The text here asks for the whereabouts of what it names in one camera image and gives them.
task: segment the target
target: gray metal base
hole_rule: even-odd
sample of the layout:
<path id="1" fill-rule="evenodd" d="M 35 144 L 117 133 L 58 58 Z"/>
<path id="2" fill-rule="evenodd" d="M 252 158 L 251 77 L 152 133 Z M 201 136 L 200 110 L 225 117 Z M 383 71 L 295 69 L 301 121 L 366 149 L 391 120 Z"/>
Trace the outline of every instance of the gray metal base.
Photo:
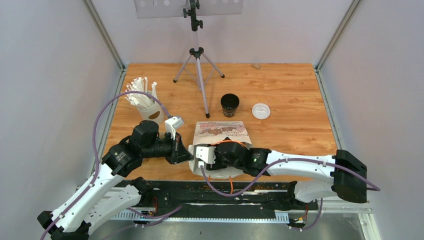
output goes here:
<path id="1" fill-rule="evenodd" d="M 311 223 L 316 213 L 308 214 Z M 118 229 L 133 224 L 131 221 L 110 220 L 103 224 L 90 240 L 100 240 Z M 355 213 L 324 213 L 317 226 L 297 232 L 286 224 L 269 223 L 212 223 L 163 222 L 146 228 L 131 228 L 108 240 L 365 240 L 361 222 Z"/>

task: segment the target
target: orange wire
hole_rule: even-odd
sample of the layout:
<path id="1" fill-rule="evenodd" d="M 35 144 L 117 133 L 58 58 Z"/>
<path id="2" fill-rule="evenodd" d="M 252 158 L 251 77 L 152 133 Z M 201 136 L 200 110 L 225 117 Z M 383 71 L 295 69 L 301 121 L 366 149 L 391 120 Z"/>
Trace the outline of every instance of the orange wire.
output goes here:
<path id="1" fill-rule="evenodd" d="M 241 141 L 236 141 L 236 140 L 223 140 L 223 141 L 219 141 L 219 142 L 216 142 L 214 144 L 211 144 L 211 145 L 214 146 L 214 145 L 218 145 L 218 144 L 221 144 L 221 143 L 238 143 L 238 144 L 242 145 L 243 147 L 247 148 L 247 146 L 244 143 L 242 143 Z"/>
<path id="2" fill-rule="evenodd" d="M 154 197 L 154 199 L 155 199 L 155 207 L 154 207 L 154 212 L 155 213 L 158 213 L 158 198 L 157 197 Z"/>
<path id="3" fill-rule="evenodd" d="M 233 194 L 234 187 L 233 187 L 233 179 L 231 178 L 231 176 L 229 176 L 229 183 L 231 184 L 231 192 L 230 192 L 230 194 Z"/>
<path id="4" fill-rule="evenodd" d="M 308 209 L 308 205 L 306 204 L 306 211 L 305 211 L 305 215 L 303 215 L 302 217 L 299 217 L 299 219 L 303 219 L 303 218 L 305 218 L 305 221 L 307 221 L 307 220 L 308 220 L 308 211 L 309 211 L 309 209 Z"/>

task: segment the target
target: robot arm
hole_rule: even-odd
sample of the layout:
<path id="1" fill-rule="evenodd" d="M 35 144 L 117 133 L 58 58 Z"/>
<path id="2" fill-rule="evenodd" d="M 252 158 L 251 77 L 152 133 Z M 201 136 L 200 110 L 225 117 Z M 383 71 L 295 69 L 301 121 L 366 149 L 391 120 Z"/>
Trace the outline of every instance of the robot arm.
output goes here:
<path id="1" fill-rule="evenodd" d="M 199 166 L 203 165 L 208 171 L 234 167 L 256 177 L 264 168 L 272 165 L 263 175 L 295 175 L 312 178 L 311 181 L 292 184 L 294 189 L 290 191 L 291 194 L 304 203 L 332 196 L 338 196 L 352 203 L 367 201 L 367 184 L 351 173 L 333 167 L 334 165 L 342 166 L 367 178 L 367 167 L 346 150 L 337 150 L 336 155 L 304 156 L 266 148 L 247 149 L 237 142 L 226 141 L 218 145 L 196 146 L 195 155 L 202 160 L 198 162 Z M 284 159 L 287 162 L 275 164 Z"/>
<path id="2" fill-rule="evenodd" d="M 167 126 L 172 132 L 159 137 L 159 126 L 149 120 L 137 125 L 130 136 L 119 144 L 112 146 L 102 158 L 99 174 L 94 184 L 90 185 L 93 175 L 68 199 L 54 211 L 43 211 L 38 221 L 46 229 L 57 217 L 59 220 L 49 230 L 52 240 L 87 240 L 89 235 L 100 225 L 120 211 L 150 201 L 153 187 L 139 177 L 122 192 L 100 202 L 101 198 L 117 183 L 121 182 L 134 169 L 142 165 L 144 158 L 165 157 L 170 164 L 178 164 L 191 160 L 193 156 L 185 149 L 181 135 L 175 131 L 175 126 Z M 61 215 L 67 206 L 75 199 L 65 215 Z"/>

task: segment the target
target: wooden tabletop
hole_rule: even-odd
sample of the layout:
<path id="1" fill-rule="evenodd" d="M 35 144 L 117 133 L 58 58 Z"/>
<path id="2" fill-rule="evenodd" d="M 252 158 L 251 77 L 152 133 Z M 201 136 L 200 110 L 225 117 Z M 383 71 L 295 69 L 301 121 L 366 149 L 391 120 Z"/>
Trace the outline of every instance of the wooden tabletop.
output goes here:
<path id="1" fill-rule="evenodd" d="M 323 99 L 311 64 L 262 64 L 255 69 L 246 63 L 219 63 L 225 74 L 221 78 L 215 71 L 205 85 L 210 118 L 205 117 L 202 92 L 197 83 L 183 72 L 177 83 L 173 79 L 181 63 L 130 64 L 122 92 L 126 84 L 137 77 L 148 77 L 149 84 L 157 82 L 158 99 L 171 115 L 178 115 L 185 124 L 177 131 L 182 135 L 186 148 L 193 143 L 196 122 L 201 121 L 243 121 L 253 147 L 269 148 L 287 154 L 328 155 L 336 153 L 336 143 L 327 117 Z M 206 80 L 212 70 L 209 64 L 202 64 Z M 196 75 L 194 64 L 186 67 Z M 220 99 L 227 93 L 236 94 L 240 105 L 232 118 L 222 113 Z M 271 109 L 271 115 L 264 120 L 252 115 L 252 107 L 264 103 Z M 105 150 L 130 135 L 142 120 L 134 106 L 121 97 L 112 121 Z M 160 124 L 161 133 L 165 125 Z M 146 180 L 201 181 L 194 175 L 188 162 L 170 165 L 164 158 L 144 159 L 142 166 L 135 169 L 128 179 L 143 177 Z M 253 177 L 241 175 L 235 181 L 251 181 Z M 298 176 L 263 176 L 260 181 L 290 182 L 305 180 Z"/>

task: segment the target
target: white coffee lid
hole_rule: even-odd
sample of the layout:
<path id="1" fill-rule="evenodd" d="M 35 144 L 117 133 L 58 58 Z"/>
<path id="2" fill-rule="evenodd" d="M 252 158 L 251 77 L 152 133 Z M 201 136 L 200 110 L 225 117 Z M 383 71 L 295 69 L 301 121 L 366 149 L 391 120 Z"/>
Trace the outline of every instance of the white coffee lid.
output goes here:
<path id="1" fill-rule="evenodd" d="M 257 119 L 266 119 L 270 116 L 270 107 L 265 103 L 256 103 L 252 108 L 252 114 Z"/>

